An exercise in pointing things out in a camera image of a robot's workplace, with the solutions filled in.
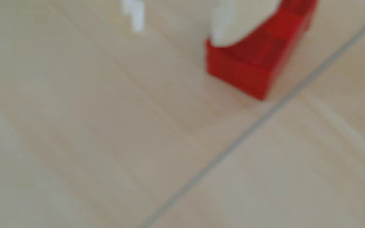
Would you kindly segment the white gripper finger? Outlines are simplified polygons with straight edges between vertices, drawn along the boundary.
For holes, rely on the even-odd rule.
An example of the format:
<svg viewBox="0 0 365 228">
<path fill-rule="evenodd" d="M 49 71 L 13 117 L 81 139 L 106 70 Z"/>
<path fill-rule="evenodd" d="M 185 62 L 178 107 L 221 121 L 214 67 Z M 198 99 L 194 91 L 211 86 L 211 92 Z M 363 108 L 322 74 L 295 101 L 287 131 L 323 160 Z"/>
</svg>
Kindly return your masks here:
<svg viewBox="0 0 365 228">
<path fill-rule="evenodd" d="M 141 33 L 145 26 L 145 2 L 142 0 L 121 0 L 121 13 L 131 21 L 133 33 Z"/>
<path fill-rule="evenodd" d="M 211 14 L 210 41 L 229 47 L 244 39 L 272 16 L 280 0 L 218 0 Z"/>
</svg>

